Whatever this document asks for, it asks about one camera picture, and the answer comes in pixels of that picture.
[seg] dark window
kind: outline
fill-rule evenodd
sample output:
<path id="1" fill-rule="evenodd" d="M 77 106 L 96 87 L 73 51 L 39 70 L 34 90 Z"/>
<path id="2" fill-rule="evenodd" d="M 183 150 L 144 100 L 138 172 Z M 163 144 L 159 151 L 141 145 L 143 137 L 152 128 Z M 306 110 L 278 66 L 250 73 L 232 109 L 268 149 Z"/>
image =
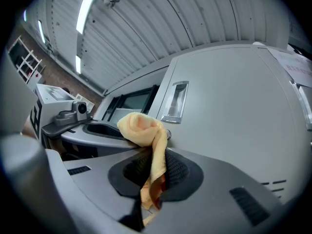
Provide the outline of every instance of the dark window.
<path id="1" fill-rule="evenodd" d="M 148 114 L 159 86 L 113 98 L 102 120 L 117 123 L 131 112 Z"/>

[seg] yellow cloth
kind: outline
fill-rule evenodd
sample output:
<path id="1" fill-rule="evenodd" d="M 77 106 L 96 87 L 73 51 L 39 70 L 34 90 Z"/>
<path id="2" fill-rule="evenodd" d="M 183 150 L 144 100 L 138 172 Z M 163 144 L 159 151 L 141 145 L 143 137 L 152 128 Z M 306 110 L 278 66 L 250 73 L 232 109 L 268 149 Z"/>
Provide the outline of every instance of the yellow cloth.
<path id="1" fill-rule="evenodd" d="M 149 209 L 152 204 L 159 209 L 158 202 L 166 172 L 166 129 L 160 121 L 141 113 L 129 113 L 118 121 L 117 127 L 133 143 L 141 147 L 152 146 L 152 167 L 150 177 L 141 189 L 141 201 L 145 209 Z"/>

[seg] cabinet door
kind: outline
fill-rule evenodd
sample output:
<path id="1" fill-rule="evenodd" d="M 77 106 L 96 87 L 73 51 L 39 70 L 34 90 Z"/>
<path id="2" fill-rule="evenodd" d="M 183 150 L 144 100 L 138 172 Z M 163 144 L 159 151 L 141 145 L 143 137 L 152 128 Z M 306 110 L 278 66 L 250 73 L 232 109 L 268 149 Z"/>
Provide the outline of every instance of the cabinet door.
<path id="1" fill-rule="evenodd" d="M 287 177 L 295 150 L 293 117 L 277 79 L 251 48 L 179 58 L 159 120 L 179 81 L 189 86 L 181 124 L 163 122 L 172 132 L 169 146 L 227 161 L 259 182 Z"/>

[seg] fluorescent light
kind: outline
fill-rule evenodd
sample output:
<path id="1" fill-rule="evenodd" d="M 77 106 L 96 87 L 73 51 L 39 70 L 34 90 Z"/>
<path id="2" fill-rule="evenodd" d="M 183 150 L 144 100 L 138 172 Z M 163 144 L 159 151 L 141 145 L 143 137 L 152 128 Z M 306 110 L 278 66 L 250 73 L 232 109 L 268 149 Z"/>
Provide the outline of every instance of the fluorescent light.
<path id="1" fill-rule="evenodd" d="M 88 12 L 90 10 L 92 2 L 93 2 L 93 0 L 83 0 L 82 1 L 80 11 L 79 11 L 79 15 L 78 15 L 78 20 L 77 20 L 77 26 L 76 26 L 76 29 L 81 34 L 83 34 L 84 26 L 86 24 Z"/>
<path id="2" fill-rule="evenodd" d="M 24 16 L 24 21 L 27 21 L 26 10 L 24 11 L 23 16 Z"/>
<path id="3" fill-rule="evenodd" d="M 81 65 L 81 59 L 78 56 L 76 56 L 76 71 L 79 74 L 81 74 L 80 65 Z"/>
<path id="4" fill-rule="evenodd" d="M 42 31 L 42 24 L 41 24 L 40 20 L 38 21 L 38 25 L 39 25 L 39 31 L 40 31 L 41 39 L 42 39 L 43 43 L 45 44 L 45 39 L 44 39 L 43 31 Z"/>

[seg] white paper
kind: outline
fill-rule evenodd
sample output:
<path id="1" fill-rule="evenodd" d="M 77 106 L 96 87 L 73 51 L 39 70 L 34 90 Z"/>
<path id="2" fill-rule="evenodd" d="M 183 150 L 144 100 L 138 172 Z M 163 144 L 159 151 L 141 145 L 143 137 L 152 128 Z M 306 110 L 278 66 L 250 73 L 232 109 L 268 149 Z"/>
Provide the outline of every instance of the white paper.
<path id="1" fill-rule="evenodd" d="M 294 82 L 312 88 L 312 61 L 298 55 L 268 48 Z"/>

